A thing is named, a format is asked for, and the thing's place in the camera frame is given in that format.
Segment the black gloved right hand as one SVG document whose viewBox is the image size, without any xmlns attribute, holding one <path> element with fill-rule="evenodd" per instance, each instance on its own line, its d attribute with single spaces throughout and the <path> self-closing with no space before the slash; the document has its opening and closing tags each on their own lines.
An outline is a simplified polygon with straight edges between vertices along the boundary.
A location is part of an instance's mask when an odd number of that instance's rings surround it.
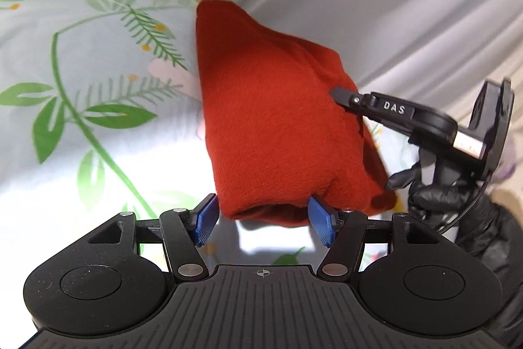
<svg viewBox="0 0 523 349">
<path fill-rule="evenodd" d="M 426 185 L 421 166 L 393 174 L 388 189 L 409 189 L 410 213 L 462 212 L 471 200 L 471 187 Z M 522 347 L 522 195 L 495 188 L 483 195 L 459 221 L 456 244 L 491 269 L 502 284 L 503 297 L 489 333 L 507 348 Z"/>
</svg>

